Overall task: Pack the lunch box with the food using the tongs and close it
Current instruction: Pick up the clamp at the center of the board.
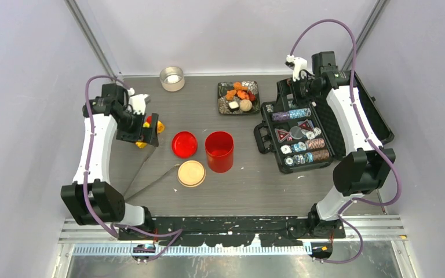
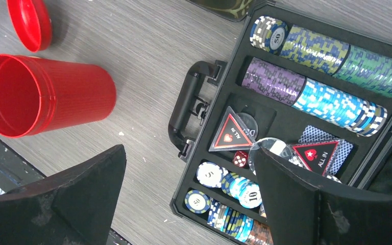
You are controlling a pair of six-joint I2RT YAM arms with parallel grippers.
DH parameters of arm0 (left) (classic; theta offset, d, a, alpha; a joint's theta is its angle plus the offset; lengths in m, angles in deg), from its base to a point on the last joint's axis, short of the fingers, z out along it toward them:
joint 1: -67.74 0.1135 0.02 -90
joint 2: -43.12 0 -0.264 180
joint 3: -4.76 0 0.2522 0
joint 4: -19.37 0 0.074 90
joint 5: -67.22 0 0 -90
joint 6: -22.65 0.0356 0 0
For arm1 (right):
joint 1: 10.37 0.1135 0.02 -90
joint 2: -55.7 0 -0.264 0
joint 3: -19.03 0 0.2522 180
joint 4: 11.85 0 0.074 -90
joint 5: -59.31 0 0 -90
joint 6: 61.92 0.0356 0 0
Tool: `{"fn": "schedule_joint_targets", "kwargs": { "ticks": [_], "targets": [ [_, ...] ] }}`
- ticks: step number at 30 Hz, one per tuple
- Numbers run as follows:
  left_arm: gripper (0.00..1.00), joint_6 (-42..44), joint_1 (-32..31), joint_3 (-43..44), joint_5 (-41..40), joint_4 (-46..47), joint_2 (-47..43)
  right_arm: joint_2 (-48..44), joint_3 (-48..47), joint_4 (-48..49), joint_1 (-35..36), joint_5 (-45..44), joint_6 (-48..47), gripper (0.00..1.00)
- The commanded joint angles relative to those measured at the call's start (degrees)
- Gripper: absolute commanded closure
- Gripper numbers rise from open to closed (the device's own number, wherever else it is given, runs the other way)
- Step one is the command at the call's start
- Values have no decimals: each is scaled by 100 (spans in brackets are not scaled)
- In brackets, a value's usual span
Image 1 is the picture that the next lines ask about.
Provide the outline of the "round tan bun food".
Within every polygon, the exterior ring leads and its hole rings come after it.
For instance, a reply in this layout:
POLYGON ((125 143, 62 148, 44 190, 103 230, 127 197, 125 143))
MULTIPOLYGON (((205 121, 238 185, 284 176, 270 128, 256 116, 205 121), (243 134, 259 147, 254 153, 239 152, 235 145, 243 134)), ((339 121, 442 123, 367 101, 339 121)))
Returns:
POLYGON ((253 103, 250 100, 243 99, 239 103, 239 109, 242 112, 248 112, 252 109, 253 103))

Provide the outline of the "white black sushi piece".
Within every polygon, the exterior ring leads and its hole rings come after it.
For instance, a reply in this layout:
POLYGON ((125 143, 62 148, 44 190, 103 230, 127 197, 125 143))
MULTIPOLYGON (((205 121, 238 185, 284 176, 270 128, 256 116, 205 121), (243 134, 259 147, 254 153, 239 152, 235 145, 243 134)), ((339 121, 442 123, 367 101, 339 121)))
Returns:
POLYGON ((237 101, 231 101, 228 103, 228 109, 230 112, 235 112, 239 110, 239 103, 237 101))

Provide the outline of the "orange fried food piece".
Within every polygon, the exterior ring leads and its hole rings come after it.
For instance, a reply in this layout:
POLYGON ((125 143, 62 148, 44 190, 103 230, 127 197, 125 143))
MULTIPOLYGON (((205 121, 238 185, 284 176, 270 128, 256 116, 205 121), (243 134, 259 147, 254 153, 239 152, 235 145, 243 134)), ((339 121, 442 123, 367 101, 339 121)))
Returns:
POLYGON ((225 95, 225 99, 228 101, 233 101, 234 97, 237 95, 237 90, 229 90, 225 95))

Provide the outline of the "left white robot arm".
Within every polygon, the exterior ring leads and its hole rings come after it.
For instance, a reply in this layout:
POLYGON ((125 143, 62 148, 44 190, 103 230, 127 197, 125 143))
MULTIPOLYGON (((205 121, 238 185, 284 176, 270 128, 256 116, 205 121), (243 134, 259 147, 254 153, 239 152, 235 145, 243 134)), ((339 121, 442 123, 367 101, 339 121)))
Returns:
POLYGON ((110 157, 114 140, 159 146, 158 114, 144 125, 149 95, 137 94, 116 83, 104 84, 101 95, 87 98, 83 106, 85 137, 81 159, 72 183, 61 187, 60 196, 78 225, 123 224, 141 240, 155 230, 145 206, 128 204, 111 185, 110 157))

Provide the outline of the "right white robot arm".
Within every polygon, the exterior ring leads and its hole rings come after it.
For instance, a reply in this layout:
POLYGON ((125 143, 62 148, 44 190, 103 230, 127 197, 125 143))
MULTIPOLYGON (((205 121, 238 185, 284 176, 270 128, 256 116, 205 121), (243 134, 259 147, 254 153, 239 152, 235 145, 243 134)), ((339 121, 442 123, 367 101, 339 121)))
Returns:
POLYGON ((326 101, 338 123, 345 144, 345 157, 333 170, 333 187, 308 213, 308 232, 323 237, 345 223, 344 211, 354 202, 368 201, 365 195, 382 188, 389 173, 396 174, 394 150, 384 148, 369 124, 356 85, 355 65, 340 71, 334 52, 313 56, 313 77, 308 62, 290 53, 285 64, 292 69, 289 83, 293 94, 319 97, 326 101))

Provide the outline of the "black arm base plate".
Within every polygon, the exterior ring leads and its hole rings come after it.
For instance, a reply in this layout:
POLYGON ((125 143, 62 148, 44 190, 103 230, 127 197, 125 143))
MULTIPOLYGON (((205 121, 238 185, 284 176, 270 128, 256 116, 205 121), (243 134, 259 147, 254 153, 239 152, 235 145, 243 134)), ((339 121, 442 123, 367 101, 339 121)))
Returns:
POLYGON ((247 247, 259 240, 263 247, 297 246, 300 240, 345 238, 341 224, 322 226, 299 216, 157 217, 134 228, 120 228, 120 240, 156 240, 166 246, 173 232, 174 246, 247 247))

